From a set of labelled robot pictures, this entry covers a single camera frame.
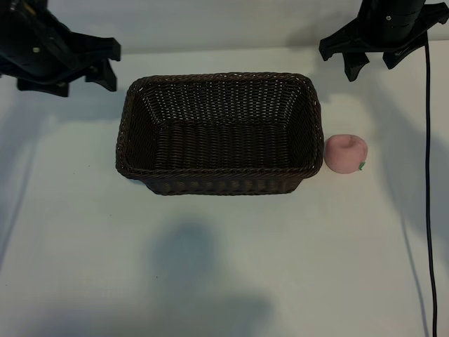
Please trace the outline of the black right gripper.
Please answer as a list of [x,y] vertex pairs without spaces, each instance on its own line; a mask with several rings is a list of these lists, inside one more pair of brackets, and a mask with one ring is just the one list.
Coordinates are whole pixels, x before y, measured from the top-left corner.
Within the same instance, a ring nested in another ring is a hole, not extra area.
[[406,46],[447,20],[448,6],[444,2],[363,1],[356,18],[320,41],[319,52],[325,61],[342,54],[344,73],[353,82],[369,63],[368,53],[383,53],[387,69],[392,70],[415,51]]

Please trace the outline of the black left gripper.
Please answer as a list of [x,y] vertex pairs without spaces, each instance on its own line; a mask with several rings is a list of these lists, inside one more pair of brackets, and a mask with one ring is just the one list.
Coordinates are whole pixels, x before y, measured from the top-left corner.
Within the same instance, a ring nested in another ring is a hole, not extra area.
[[121,60],[114,38],[73,32],[47,9],[1,10],[1,74],[15,77],[19,91],[68,98],[68,84],[84,77],[115,92],[112,60]]

